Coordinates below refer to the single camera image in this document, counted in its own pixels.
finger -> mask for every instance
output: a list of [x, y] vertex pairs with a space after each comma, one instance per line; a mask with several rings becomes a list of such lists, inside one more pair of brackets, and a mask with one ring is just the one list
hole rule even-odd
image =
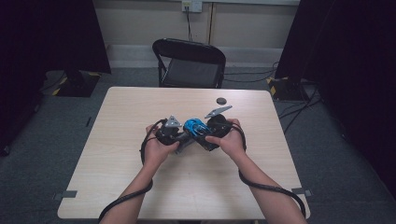
[[[154, 125], [151, 124], [151, 125], [149, 125], [148, 127], [146, 127], [146, 133], [148, 133], [148, 132], [151, 130], [152, 126], [154, 126]], [[155, 133], [156, 133], [157, 131], [158, 131], [158, 127], [155, 126], [155, 127], [152, 129], [152, 132], [150, 133], [150, 135], [155, 136]]]
[[215, 136], [207, 136], [207, 137], [205, 138], [205, 140], [206, 140], [207, 142], [209, 142], [209, 143], [213, 143], [213, 144], [216, 144], [216, 145], [219, 145], [219, 144], [220, 144], [220, 141], [221, 141], [220, 138], [217, 138], [217, 137], [215, 137]]
[[175, 150], [178, 148], [179, 145], [180, 145], [180, 142], [177, 141], [177, 142], [175, 142], [174, 144], [168, 146], [169, 152], [175, 151]]
[[231, 122], [233, 124], [237, 124], [237, 125], [241, 126], [241, 124], [239, 123], [238, 119], [227, 119], [227, 121], [229, 121], [229, 122]]

table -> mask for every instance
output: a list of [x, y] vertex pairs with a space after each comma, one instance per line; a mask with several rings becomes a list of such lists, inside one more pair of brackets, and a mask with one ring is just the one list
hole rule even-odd
[[[247, 139], [247, 154], [283, 188], [301, 187], [279, 119], [267, 91], [113, 87], [93, 124], [63, 198], [60, 218], [98, 218], [117, 199], [142, 167], [140, 146], [145, 128], [175, 116], [180, 122], [203, 122], [223, 97], [233, 108]], [[237, 167], [220, 149], [205, 151], [197, 143], [171, 154], [154, 176], [141, 219], [264, 219]], [[299, 195], [309, 208], [305, 196]]]

beige wall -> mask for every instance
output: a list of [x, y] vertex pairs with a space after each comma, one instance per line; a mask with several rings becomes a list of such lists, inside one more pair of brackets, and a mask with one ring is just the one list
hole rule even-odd
[[[111, 45], [151, 45], [156, 39], [188, 39], [179, 1], [94, 1], [104, 40]], [[203, 2], [191, 13], [194, 41], [218, 47], [282, 49], [297, 6]]]

gray carpet floor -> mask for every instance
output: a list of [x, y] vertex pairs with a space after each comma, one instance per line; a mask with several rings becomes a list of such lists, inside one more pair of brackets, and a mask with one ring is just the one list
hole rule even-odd
[[[226, 73], [270, 69], [227, 68]], [[51, 73], [45, 85], [61, 75]], [[223, 89], [268, 91], [265, 81], [247, 82], [264, 76], [226, 75]], [[44, 91], [40, 109], [12, 143], [10, 155], [0, 158], [0, 223], [96, 223], [59, 219], [60, 201], [53, 196], [66, 190], [112, 86], [156, 87], [157, 69], [114, 68], [112, 75], [100, 78], [90, 98], [56, 97], [50, 95], [51, 89]], [[313, 94], [314, 88], [306, 86], [306, 91]], [[316, 93], [312, 102], [319, 99]], [[303, 106], [296, 102], [274, 104], [278, 114]], [[284, 129], [292, 118], [281, 120]], [[325, 104], [305, 109], [285, 136], [303, 187], [314, 193], [307, 198], [309, 223], [396, 223], [396, 202], [366, 159], [344, 140], [337, 119]]]

chair backrest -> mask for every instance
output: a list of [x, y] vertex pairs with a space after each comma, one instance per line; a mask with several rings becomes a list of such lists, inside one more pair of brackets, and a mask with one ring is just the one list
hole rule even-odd
[[222, 64], [223, 67], [226, 63], [221, 50], [203, 43], [164, 38], [155, 41], [152, 49], [160, 62], [163, 56], [184, 61]]

